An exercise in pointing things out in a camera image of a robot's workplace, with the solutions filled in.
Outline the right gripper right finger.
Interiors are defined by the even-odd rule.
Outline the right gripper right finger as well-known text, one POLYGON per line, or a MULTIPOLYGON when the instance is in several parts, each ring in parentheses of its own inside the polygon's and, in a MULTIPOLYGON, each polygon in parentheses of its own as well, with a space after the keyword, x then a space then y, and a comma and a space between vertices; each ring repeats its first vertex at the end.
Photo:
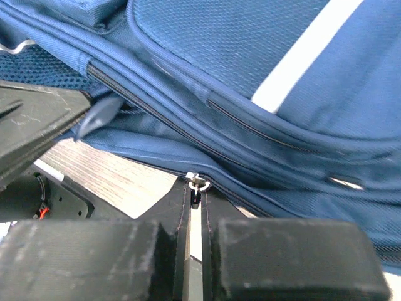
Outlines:
POLYGON ((226 198, 215 188, 202 193, 202 284, 203 300, 212 300, 212 238, 220 219, 256 218, 243 206, 226 198))

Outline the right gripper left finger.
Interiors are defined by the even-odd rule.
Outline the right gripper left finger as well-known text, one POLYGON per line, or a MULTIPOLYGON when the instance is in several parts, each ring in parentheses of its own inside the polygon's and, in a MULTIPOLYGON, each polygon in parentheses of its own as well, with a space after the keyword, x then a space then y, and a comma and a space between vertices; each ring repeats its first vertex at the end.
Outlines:
POLYGON ((190 189, 177 178, 170 191, 137 221, 159 224, 149 300, 188 300, 190 189))

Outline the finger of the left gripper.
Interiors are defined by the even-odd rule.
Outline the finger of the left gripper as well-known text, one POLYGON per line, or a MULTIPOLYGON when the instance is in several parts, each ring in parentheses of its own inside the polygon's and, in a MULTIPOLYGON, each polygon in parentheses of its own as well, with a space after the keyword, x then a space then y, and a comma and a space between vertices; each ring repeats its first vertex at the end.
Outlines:
POLYGON ((79 90, 1 81, 1 187, 53 146, 90 108, 79 90))

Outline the navy blue student backpack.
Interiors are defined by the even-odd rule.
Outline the navy blue student backpack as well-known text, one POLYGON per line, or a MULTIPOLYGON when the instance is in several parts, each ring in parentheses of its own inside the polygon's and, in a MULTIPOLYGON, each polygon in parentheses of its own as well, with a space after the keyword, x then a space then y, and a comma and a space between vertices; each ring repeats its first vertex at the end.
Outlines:
POLYGON ((399 1, 2 1, 1 78, 109 101, 68 137, 356 223, 400 273, 399 1))

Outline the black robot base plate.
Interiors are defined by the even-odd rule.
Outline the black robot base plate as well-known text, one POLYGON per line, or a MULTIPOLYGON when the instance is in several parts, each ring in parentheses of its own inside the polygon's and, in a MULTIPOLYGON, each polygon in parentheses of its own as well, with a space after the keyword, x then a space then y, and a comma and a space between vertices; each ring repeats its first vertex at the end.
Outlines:
POLYGON ((1 222, 24 219, 127 219, 101 197, 42 160, 1 188, 1 222))

